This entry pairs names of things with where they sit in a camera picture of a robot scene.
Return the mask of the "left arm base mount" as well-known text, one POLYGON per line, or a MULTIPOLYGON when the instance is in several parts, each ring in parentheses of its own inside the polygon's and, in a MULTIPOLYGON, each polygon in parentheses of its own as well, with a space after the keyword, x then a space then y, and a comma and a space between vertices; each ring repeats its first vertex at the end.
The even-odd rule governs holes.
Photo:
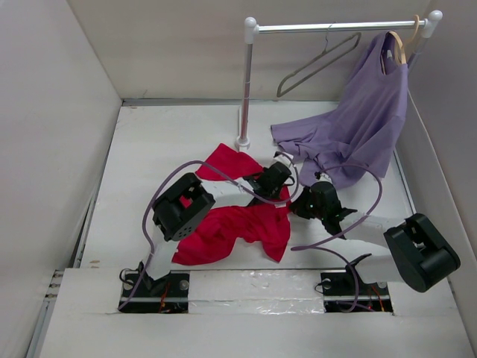
POLYGON ((124 268, 120 271, 122 287, 118 311, 133 314, 188 313, 190 274, 170 272, 159 280, 152 280, 147 274, 140 278, 143 267, 140 263, 135 270, 124 268))

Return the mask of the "red t-shirt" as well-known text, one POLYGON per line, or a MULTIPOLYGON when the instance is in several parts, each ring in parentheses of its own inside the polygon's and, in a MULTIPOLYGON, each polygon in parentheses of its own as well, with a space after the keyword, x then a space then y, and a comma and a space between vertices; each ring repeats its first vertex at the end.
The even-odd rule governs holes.
MULTIPOLYGON (((234 180, 263 170, 248 154, 237 152, 223 143, 205 162, 234 180)), ((195 174, 204 180, 225 180, 205 166, 195 174)), ((242 238, 247 243, 261 242, 266 256, 279 263, 291 236, 288 207, 289 204, 276 207, 259 203, 252 207, 212 209, 195 232, 180 242, 172 262, 183 266, 218 262, 228 257, 236 240, 242 238)))

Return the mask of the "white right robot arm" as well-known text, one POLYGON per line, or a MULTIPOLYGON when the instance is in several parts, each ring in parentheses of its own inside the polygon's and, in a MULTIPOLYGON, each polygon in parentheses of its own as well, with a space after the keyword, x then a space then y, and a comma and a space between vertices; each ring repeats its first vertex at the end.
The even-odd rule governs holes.
POLYGON ((290 205, 303 219, 318 219, 335 239, 367 242, 385 254, 362 254, 350 262, 346 288, 361 293, 372 283, 403 282, 427 292, 461 267, 458 254, 430 219, 415 213, 405 219, 368 215, 343 207, 327 181, 307 186, 290 205))

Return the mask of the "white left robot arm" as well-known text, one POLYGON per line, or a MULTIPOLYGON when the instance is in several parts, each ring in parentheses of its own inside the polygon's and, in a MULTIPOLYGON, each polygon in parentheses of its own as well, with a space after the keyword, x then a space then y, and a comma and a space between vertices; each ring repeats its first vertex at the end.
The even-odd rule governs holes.
POLYGON ((170 273, 172 258, 179 242, 190 236, 212 209, 249 207, 254 204, 287 204, 297 194, 280 200, 279 194, 288 179, 296 180, 297 167, 284 154, 275 157, 269 167, 258 175, 233 179, 214 166, 200 160, 184 163, 175 169, 153 195, 145 211, 154 223, 149 234, 146 223, 143 233, 150 245, 150 253, 142 261, 140 286, 149 295, 161 294, 170 273), (202 180, 194 172, 187 172, 175 183, 166 186, 178 172, 198 164, 219 175, 219 181, 202 180))

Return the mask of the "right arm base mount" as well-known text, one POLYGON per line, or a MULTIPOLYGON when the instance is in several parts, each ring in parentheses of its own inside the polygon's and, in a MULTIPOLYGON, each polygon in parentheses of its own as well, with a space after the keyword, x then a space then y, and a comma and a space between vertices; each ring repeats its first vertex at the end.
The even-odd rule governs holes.
POLYGON ((325 269, 314 285, 316 293, 322 295, 325 313, 393 313, 391 296, 387 286, 364 283, 356 266, 371 254, 363 254, 348 260, 333 250, 322 248, 343 261, 340 269, 325 269))

